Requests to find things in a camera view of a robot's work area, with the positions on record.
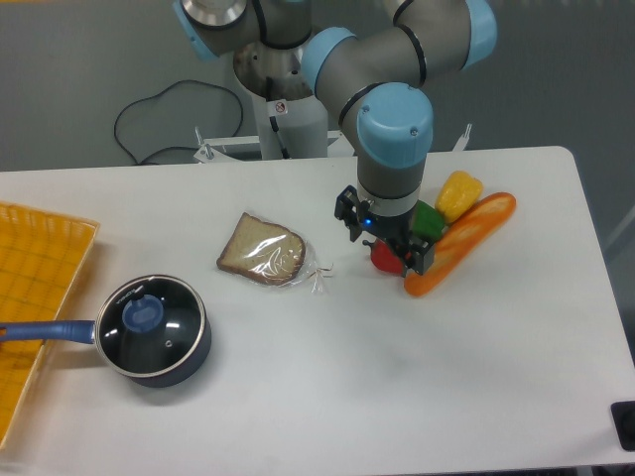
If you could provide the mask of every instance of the white table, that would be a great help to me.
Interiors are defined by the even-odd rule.
[[[447,281],[413,299],[333,217],[355,161],[0,175],[0,199],[101,222],[69,309],[91,318],[126,280],[167,273],[202,295],[208,360],[139,387],[87,346],[56,344],[0,473],[325,476],[624,463],[609,406],[635,372],[573,157],[560,148],[432,154],[518,199]],[[243,210],[302,232],[334,264],[324,296],[215,269]]]

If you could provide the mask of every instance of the orange plastic tray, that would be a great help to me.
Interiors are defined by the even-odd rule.
[[[98,229],[0,201],[0,322],[57,319]],[[0,449],[43,353],[43,341],[0,344]]]

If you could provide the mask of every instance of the black pot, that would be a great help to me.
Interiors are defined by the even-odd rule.
[[[96,321],[0,323],[0,342],[39,339],[94,343],[120,374],[146,387],[169,387],[202,365],[211,329],[202,299],[190,285],[151,275],[115,291]]]

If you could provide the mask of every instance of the sandwich bag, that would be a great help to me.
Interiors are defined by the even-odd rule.
[[[216,260],[218,269],[262,287],[285,289],[313,281],[324,291],[316,250],[299,233],[244,212]]]

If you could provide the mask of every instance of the blue pot handle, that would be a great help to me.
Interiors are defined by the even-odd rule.
[[[0,322],[0,342],[52,339],[93,344],[95,341],[94,332],[94,320]]]

